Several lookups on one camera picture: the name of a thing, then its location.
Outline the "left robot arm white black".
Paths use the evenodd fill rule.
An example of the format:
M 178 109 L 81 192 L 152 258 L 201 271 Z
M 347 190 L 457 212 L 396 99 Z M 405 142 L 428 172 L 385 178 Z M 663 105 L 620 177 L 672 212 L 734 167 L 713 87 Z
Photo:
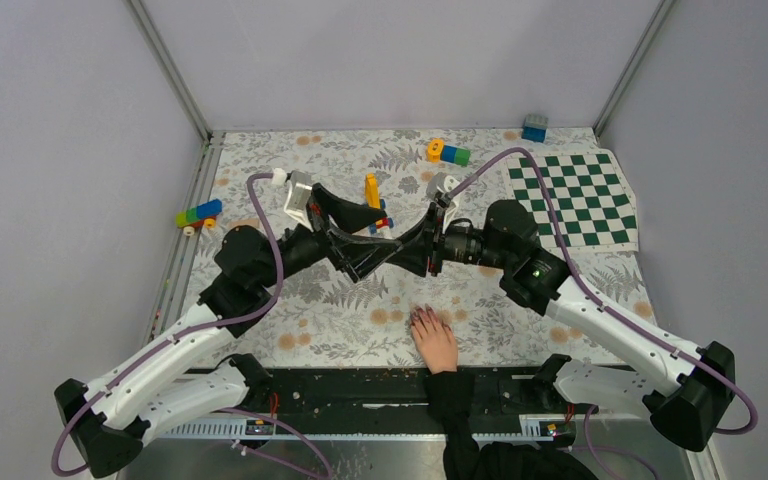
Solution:
M 263 319 L 292 275 L 328 260 L 360 280 L 401 251 L 400 242 L 365 233 L 386 220 L 384 209 L 341 199 L 318 183 L 293 183 L 284 210 L 296 225 L 282 237 L 267 222 L 229 230 L 215 257 L 219 274 L 141 350 L 94 380 L 70 378 L 56 387 L 60 441 L 74 444 L 84 471 L 108 477 L 170 429 L 237 405 L 264 407 L 268 374 L 251 355 L 233 355 L 199 380 L 180 376 Z

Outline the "black sleeved forearm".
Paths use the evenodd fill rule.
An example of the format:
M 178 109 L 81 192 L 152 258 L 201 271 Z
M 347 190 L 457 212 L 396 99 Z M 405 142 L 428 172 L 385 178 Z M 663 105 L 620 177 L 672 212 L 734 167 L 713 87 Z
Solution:
M 530 445 L 493 442 L 479 446 L 469 416 L 474 376 L 440 372 L 424 380 L 428 413 L 446 435 L 443 466 L 448 479 L 593 479 L 594 473 L 569 454 Z

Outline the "person's hand dark nails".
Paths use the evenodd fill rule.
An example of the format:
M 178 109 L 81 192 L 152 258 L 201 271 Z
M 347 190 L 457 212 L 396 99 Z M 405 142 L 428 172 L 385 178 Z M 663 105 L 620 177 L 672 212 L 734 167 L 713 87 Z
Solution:
M 457 371 L 458 347 L 454 333 L 431 307 L 418 306 L 411 312 L 410 331 L 431 374 Z

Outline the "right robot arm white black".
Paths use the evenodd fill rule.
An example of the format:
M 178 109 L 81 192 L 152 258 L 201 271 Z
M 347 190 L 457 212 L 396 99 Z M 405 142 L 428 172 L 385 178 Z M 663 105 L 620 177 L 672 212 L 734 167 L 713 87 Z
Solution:
M 400 236 L 389 262 L 418 276 L 439 273 L 446 261 L 502 270 L 499 286 L 515 304 L 580 330 L 632 369 L 621 374 L 554 354 L 533 386 L 539 407 L 557 412 L 571 402 L 618 409 L 649 420 L 675 445 L 702 451 L 735 397 L 733 352 L 639 319 L 542 248 L 537 233 L 532 214 L 516 200 L 493 202 L 482 228 L 463 219 L 446 224 L 442 206 L 431 203 Z

